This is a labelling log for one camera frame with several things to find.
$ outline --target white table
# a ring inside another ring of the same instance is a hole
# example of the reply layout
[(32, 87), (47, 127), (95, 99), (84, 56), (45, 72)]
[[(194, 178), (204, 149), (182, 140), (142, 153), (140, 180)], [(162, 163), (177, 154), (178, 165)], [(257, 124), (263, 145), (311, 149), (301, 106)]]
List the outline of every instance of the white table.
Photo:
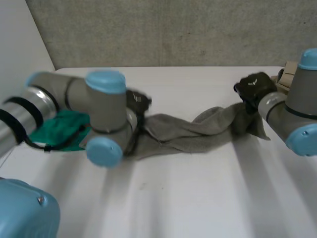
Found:
[[(57, 72), (85, 76), (94, 68)], [(233, 85), (279, 67), (117, 68), (153, 99), (149, 114), (192, 120), (239, 102)], [(107, 170), (85, 152), (17, 147), (0, 176), (43, 189), (61, 208), (61, 238), (315, 238), (317, 161), (298, 157), (265, 123), (272, 141), (247, 136), (206, 154), (156, 156)]]

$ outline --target wrinkled fabric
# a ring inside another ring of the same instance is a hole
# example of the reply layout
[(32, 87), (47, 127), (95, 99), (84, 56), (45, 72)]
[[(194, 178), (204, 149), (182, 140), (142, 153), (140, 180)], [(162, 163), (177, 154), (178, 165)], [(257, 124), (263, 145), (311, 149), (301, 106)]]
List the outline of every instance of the wrinkled fabric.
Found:
[(243, 103), (210, 108), (192, 122), (157, 114), (145, 119), (135, 151), (128, 159), (208, 152), (247, 133), (269, 140), (259, 113), (247, 114)]

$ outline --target white wall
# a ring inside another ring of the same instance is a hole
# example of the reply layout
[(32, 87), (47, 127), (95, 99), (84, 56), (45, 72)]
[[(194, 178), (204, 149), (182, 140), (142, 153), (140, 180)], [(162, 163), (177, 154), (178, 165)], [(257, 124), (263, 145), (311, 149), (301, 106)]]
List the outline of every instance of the white wall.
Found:
[(54, 66), (25, 0), (0, 0), (0, 102), (42, 70)]

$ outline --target black cable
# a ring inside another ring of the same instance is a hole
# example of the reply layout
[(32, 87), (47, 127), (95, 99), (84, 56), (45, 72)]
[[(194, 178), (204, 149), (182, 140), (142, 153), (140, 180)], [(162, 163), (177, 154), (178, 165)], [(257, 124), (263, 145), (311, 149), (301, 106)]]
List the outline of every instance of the black cable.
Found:
[(71, 134), (64, 142), (57, 144), (57, 145), (45, 145), (45, 146), (41, 146), (38, 145), (34, 142), (31, 141), (31, 139), (29, 137), (26, 137), (24, 142), (35, 149), (40, 149), (40, 150), (44, 150), (45, 152), (50, 152), (50, 151), (57, 151), (57, 150), (61, 150), (69, 145), (71, 145), (71, 143), (77, 138), (77, 136), (83, 132), (86, 129), (86, 127), (84, 125), (81, 125), (77, 131), (75, 131), (73, 134)]
[(91, 127), (91, 129), (96, 133), (109, 135), (109, 134), (114, 134), (114, 133), (117, 133), (119, 131), (122, 131), (128, 124), (129, 124), (129, 122), (128, 122), (128, 120), (126, 120), (125, 123), (121, 127), (119, 127), (118, 129), (110, 130), (110, 131), (97, 130), (93, 127)]

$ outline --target green cloth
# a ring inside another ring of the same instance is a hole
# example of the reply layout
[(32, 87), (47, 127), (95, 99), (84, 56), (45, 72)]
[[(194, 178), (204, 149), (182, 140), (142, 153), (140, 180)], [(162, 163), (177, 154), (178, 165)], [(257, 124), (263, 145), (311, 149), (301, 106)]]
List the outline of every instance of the green cloth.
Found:
[[(86, 124), (89, 124), (89, 115), (72, 111), (61, 111), (55, 118), (45, 121), (39, 129), (30, 135), (30, 139), (32, 142), (40, 142), (54, 146), (64, 142), (69, 136), (75, 133), (81, 125)], [(70, 146), (65, 147), (62, 151), (83, 150), (83, 148), (79, 147), (79, 144), (90, 129), (90, 127), (86, 128)]]

